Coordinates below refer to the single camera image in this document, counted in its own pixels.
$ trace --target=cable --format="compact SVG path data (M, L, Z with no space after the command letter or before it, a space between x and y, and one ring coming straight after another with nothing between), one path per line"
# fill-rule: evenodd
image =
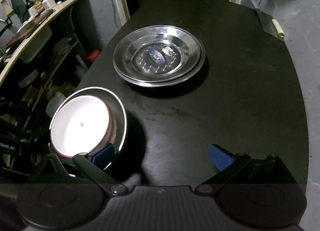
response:
M116 28L118 28L117 22L116 22L116 6L113 0L111 0L111 4L113 9L113 24L115 25Z

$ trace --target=white container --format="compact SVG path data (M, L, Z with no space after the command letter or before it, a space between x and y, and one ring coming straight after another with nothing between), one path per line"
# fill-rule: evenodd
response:
M108 105L95 96L82 95L60 108L52 121L51 141L60 155L73 157L109 143L113 132Z
M26 48L22 51L20 59L23 63L27 64L33 60L33 58L40 52L44 45L48 42L52 36L51 28L44 26L30 41Z
M47 108L45 109L45 112L47 113L47 115L50 116L50 118L54 116L54 113L56 112L60 104L62 104L65 99L66 97L62 93L57 92L55 97L53 97L49 101Z
M35 5L33 5L30 9L28 9L28 13L30 17L35 17L38 15L38 10Z
M44 9L53 8L56 2L54 0L43 0L42 6Z

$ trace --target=wooden board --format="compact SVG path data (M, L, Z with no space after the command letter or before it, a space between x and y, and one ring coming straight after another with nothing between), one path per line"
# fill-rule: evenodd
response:
M46 20L52 13L53 9L49 9L43 12L40 16L31 20L29 23L23 26L23 28L13 37L13 39L9 42L7 48L16 46L20 44L23 40L30 37L33 32L40 26L40 24Z

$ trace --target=table surface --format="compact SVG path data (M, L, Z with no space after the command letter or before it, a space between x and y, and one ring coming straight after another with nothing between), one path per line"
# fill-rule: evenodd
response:
M130 32L173 25L196 35L206 49L203 68L186 82L161 89L126 83L113 52ZM113 91L128 113L128 141L108 172L124 181L201 183L217 173L208 151L264 159L278 154L298 183L308 176L308 128L298 77L284 42L262 30L253 9L214 0L150 0L108 43L78 89Z
M32 39L42 30L43 27L45 27L46 25L48 25L52 20L54 20L59 14L61 14L65 9L67 9L68 7L70 7L72 4L74 4L76 1L78 0L66 0L65 2L62 2L59 5L55 5L52 9L54 9L55 11L36 29L35 32L33 32L33 34L25 39L20 46L17 48L17 50L14 52L14 54L12 55L12 57L10 59L8 59L8 62L6 64L6 66L4 67L4 69L2 70L1 74L0 74L0 86L2 85L2 83L4 82L6 76L8 75L8 73L10 72L11 68L13 67L13 65L15 64L15 62L17 61L17 59L20 57L20 55L23 53L24 49L27 47L28 44L30 44L30 42L32 41Z

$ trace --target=metal bowl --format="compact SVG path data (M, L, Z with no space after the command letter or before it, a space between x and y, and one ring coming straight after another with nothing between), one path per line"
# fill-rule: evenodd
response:
M72 95L70 95L66 100L64 100L64 102L59 106L59 108L57 109L57 111L53 115L49 129L52 131L53 122L54 122L57 114L59 113L59 111L64 107L64 105L66 105L66 103L68 103L70 100L73 100L79 96L97 97L108 106L108 108L111 111L112 118L115 122L114 123L115 124L114 131L116 133L113 136L112 144L115 149L115 154L119 153L121 151L121 149L123 148L125 141L126 141L127 115L126 115L124 106L123 106L121 100L119 99L119 97L108 89L105 89L102 87L87 87L87 88L81 89L81 90L73 93Z
M199 41L186 30L172 26L138 29L117 45L113 64L131 83L161 83L188 74L199 62Z
M182 83L182 82L188 80L189 78L191 78L192 76L194 76L201 69L201 67L204 64L205 48L204 48L204 45L201 41L197 40L197 42L200 45L200 49L201 49L201 57L200 57L199 62L196 64L196 66L188 74L181 76L181 77L178 77L174 80L166 81L166 82L159 82L159 83L140 82L140 81L136 81L131 78L123 76L122 73L116 67L115 67L115 70L127 82L141 86L141 87L164 87L164 86L171 86L171 85L176 85L176 84Z

